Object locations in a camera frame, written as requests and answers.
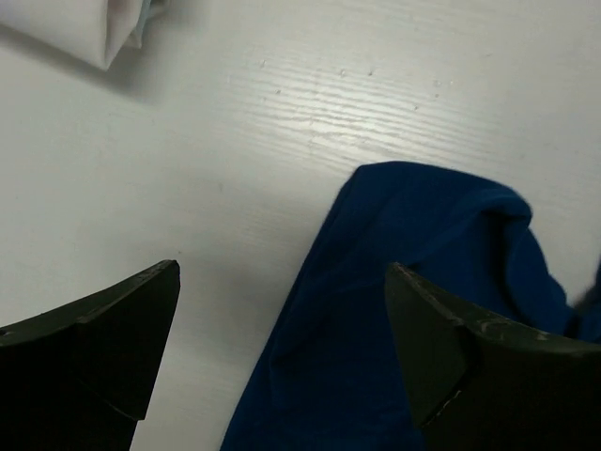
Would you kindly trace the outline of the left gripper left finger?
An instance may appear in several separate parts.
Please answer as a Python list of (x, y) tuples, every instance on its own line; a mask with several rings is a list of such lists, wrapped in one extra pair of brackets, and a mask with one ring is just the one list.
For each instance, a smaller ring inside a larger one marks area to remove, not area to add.
[(161, 261), (1, 329), (4, 450), (128, 450), (146, 418), (177, 308)]

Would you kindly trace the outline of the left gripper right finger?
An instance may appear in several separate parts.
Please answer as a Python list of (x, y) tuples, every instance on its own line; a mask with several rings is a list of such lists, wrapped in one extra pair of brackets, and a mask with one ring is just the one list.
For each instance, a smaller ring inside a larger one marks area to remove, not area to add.
[(385, 303), (429, 450), (596, 450), (600, 348), (498, 315), (393, 264)]

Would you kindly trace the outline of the blue t shirt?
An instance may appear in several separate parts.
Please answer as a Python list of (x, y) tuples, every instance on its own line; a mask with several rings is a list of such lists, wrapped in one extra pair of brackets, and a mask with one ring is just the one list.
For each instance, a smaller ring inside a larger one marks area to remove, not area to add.
[(498, 315), (600, 348), (550, 274), (511, 188), (417, 163), (359, 167), (304, 260), (223, 438), (225, 450), (429, 450), (412, 421), (385, 303), (400, 264)]

